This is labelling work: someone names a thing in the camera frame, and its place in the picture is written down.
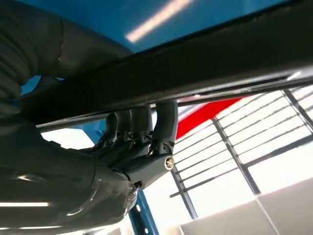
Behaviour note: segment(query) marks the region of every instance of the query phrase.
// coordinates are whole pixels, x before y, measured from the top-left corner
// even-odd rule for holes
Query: red stripe
[[[204,121],[211,119],[224,109],[236,103],[240,99],[241,98],[216,101],[206,104],[194,113],[190,114],[189,116],[180,121],[178,124],[177,135],[176,136],[176,139],[179,139]]]

